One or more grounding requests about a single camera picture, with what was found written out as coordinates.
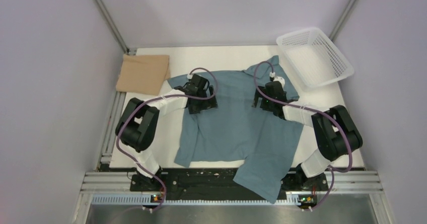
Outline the blue-grey t-shirt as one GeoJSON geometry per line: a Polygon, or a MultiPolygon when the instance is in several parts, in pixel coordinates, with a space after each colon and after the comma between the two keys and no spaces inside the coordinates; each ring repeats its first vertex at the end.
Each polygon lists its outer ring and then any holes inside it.
{"type": "Polygon", "coordinates": [[[235,183],[270,203],[276,202],[281,180],[291,168],[303,125],[252,106],[255,84],[268,83],[271,71],[284,78],[287,97],[297,100],[299,95],[277,55],[245,70],[202,73],[204,78],[218,81],[218,107],[199,114],[184,111],[174,162],[189,167],[192,162],[241,160],[243,164],[234,176],[235,183]]]}

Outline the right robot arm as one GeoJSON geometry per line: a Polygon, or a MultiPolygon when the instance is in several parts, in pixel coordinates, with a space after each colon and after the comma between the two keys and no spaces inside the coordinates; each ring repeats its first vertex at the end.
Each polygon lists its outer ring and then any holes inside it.
{"type": "Polygon", "coordinates": [[[315,108],[297,105],[287,99],[279,81],[257,86],[252,106],[272,112],[287,122],[313,128],[317,149],[296,167],[295,183],[300,189],[310,189],[317,176],[341,156],[348,156],[348,169],[352,168],[352,152],[362,147],[363,138],[344,106],[315,108]]]}

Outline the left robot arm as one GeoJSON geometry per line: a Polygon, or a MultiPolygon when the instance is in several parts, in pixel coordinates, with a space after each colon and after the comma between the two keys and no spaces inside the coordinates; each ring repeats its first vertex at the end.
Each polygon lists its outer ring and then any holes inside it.
{"type": "Polygon", "coordinates": [[[174,87],[163,95],[148,100],[130,99],[115,129],[116,148],[135,165],[136,174],[132,181],[152,191],[166,190],[160,176],[162,168],[149,149],[159,119],[181,109],[187,109],[189,114],[199,114],[218,106],[217,80],[211,85],[208,79],[196,73],[188,74],[187,79],[183,86],[174,87]]]}

